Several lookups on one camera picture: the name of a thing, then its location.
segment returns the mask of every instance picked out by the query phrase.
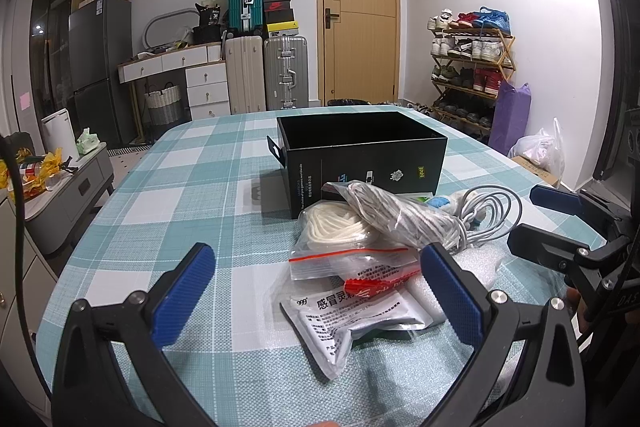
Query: pink sticky note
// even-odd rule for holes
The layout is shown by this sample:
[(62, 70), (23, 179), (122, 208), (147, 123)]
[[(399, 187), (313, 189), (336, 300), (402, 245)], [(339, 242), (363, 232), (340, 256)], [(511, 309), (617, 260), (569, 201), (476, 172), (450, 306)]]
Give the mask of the pink sticky note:
[(20, 110), (25, 110), (31, 107), (31, 93), (27, 91), (25, 94), (20, 95)]

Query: refrigerator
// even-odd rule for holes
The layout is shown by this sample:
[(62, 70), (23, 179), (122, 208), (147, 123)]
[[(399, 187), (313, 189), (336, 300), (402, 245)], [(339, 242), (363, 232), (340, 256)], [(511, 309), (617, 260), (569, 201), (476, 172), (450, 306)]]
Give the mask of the refrigerator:
[(69, 17), (69, 54), (74, 105), (80, 129), (88, 127), (110, 148), (136, 136), (128, 86), (118, 65), (132, 56), (131, 3), (95, 0)]

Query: stack of shoe boxes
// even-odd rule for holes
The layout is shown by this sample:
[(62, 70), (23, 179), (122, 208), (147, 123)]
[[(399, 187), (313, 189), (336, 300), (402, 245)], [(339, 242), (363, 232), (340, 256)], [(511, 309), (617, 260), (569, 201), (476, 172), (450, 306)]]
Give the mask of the stack of shoe boxes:
[(264, 22), (269, 37), (298, 34), (298, 22), (293, 15), (291, 0), (263, 0)]

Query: blue gripper pad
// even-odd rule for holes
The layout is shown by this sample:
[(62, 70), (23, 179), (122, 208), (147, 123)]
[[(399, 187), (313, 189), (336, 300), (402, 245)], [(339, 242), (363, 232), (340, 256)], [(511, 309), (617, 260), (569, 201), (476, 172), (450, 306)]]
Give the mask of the blue gripper pad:
[(160, 349), (174, 344), (216, 271), (209, 245), (200, 244), (190, 264), (178, 275), (153, 314), (151, 339)]
[[(443, 255), (449, 255), (441, 245), (438, 244), (437, 247), (442, 249)], [(460, 342), (478, 349), (484, 339), (482, 310), (452, 267), (443, 259), (437, 247), (433, 244), (427, 245), (420, 253), (422, 275)], [(453, 259), (451, 262), (456, 264), (457, 272), (461, 273), (462, 270), (457, 263)]]
[(555, 188), (536, 185), (531, 188), (529, 199), (535, 206), (556, 210), (569, 216), (582, 214), (582, 202), (578, 194), (556, 190)]

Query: silver suitcase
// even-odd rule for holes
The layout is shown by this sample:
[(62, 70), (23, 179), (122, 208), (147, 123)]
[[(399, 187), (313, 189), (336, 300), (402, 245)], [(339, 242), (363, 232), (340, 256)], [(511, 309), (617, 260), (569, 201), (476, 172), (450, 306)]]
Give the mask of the silver suitcase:
[(274, 37), (264, 41), (267, 110), (309, 107), (306, 39)]
[(225, 41), (225, 60), (231, 114), (266, 111), (262, 37)]

